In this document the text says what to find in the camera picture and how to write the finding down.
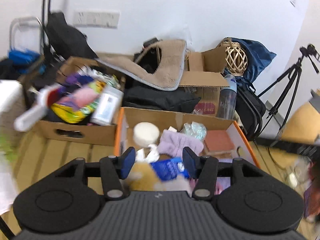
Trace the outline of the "pink satin cloth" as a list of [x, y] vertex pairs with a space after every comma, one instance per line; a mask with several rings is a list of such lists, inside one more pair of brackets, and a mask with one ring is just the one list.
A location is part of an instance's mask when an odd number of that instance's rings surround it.
[[215, 187], [215, 194], [221, 194], [222, 191], [230, 187], [231, 179], [229, 177], [217, 177], [216, 179], [216, 187]]

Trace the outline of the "brown sponge block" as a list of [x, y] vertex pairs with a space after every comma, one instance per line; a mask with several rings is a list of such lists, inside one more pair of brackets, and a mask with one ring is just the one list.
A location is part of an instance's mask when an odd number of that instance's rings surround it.
[[204, 152], [206, 155], [221, 155], [231, 153], [235, 146], [225, 130], [207, 131], [204, 139]]

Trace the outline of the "clear glass cup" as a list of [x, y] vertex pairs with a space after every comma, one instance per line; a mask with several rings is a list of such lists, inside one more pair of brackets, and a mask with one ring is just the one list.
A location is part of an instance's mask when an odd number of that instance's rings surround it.
[[287, 169], [286, 183], [295, 189], [302, 186], [306, 189], [310, 184], [309, 170], [311, 160], [309, 157], [299, 157]]

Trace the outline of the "yellow thermos jug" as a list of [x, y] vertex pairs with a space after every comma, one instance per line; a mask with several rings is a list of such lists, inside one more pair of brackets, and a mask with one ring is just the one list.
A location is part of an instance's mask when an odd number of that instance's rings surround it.
[[281, 129], [283, 141], [316, 144], [319, 141], [319, 89], [311, 91], [312, 98], [299, 107]]

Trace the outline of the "red cardboard fruit box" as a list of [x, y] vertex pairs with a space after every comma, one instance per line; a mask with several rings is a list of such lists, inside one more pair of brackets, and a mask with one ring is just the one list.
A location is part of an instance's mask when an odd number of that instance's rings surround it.
[[212, 116], [123, 107], [114, 153], [129, 147], [135, 148], [136, 161], [122, 184], [130, 191], [192, 193], [197, 181], [183, 166], [185, 147], [198, 156], [227, 163], [240, 157], [259, 166], [238, 123]]

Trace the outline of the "green spray bottle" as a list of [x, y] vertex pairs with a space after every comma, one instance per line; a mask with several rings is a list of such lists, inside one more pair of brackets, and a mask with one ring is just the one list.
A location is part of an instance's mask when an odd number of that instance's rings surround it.
[[17, 141], [16, 136], [11, 133], [7, 133], [1, 129], [1, 155], [7, 161], [13, 162], [17, 158]]

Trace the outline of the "white crumpled tissue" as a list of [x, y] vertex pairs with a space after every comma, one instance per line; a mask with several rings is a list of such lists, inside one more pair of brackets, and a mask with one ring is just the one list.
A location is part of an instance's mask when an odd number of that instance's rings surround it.
[[160, 154], [157, 145], [150, 144], [147, 148], [141, 148], [136, 152], [136, 162], [154, 163], [159, 160]]

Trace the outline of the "white lint roller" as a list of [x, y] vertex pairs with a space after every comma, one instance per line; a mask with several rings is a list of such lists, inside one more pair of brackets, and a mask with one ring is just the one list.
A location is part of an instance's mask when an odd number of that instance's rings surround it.
[[27, 132], [44, 118], [49, 107], [61, 98], [61, 88], [62, 86], [56, 83], [41, 89], [37, 94], [36, 104], [15, 119], [14, 129], [18, 132]]

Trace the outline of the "metal folding stool frame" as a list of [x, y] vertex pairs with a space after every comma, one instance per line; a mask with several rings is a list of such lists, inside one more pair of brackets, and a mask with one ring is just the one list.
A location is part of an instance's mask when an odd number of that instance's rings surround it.
[[38, 17], [27, 16], [12, 20], [9, 28], [9, 50], [42, 54], [42, 22]]

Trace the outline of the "orange white plush toy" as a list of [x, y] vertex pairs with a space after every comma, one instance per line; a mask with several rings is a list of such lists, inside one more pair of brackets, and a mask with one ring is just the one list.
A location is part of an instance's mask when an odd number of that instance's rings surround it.
[[178, 175], [173, 180], [162, 181], [146, 162], [135, 163], [122, 183], [130, 191], [186, 191], [191, 195], [189, 180], [184, 176]]

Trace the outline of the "white round sponge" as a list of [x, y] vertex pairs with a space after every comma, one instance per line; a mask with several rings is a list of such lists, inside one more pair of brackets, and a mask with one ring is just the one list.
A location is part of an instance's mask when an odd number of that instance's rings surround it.
[[140, 122], [133, 128], [133, 140], [141, 147], [148, 147], [154, 144], [160, 135], [157, 126], [150, 122]]

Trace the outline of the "lilac fluffy towel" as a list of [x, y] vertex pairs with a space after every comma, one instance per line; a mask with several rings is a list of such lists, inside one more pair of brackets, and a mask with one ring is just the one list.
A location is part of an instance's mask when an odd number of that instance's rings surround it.
[[160, 137], [157, 150], [159, 154], [166, 154], [172, 158], [182, 158], [184, 147], [190, 147], [196, 155], [204, 148], [203, 142], [180, 132], [165, 129]]

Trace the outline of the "beige fleece mat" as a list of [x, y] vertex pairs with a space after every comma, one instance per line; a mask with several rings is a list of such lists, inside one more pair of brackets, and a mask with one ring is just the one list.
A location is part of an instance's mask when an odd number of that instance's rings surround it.
[[[144, 49], [135, 61], [125, 56], [104, 56], [96, 61], [152, 88], [174, 91], [178, 88], [184, 72], [186, 48], [185, 40], [161, 40]], [[156, 70], [149, 73], [139, 64], [152, 49], [159, 51], [159, 54], [156, 56]]]

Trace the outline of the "white pill bottle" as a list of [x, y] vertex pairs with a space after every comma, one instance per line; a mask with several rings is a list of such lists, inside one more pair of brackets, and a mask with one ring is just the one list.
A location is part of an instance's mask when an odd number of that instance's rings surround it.
[[99, 98], [97, 108], [91, 116], [91, 122], [100, 126], [112, 124], [114, 114], [121, 105], [123, 94], [121, 90], [112, 86], [105, 87]]

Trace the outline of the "blue fabric bag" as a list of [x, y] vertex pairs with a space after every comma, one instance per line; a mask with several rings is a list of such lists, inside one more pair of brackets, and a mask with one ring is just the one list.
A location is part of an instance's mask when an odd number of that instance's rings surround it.
[[248, 67], [243, 76], [236, 77], [236, 83], [239, 86], [249, 86], [271, 64], [272, 60], [276, 57], [276, 53], [269, 51], [258, 41], [234, 37], [231, 37], [231, 41], [240, 44], [248, 59]]

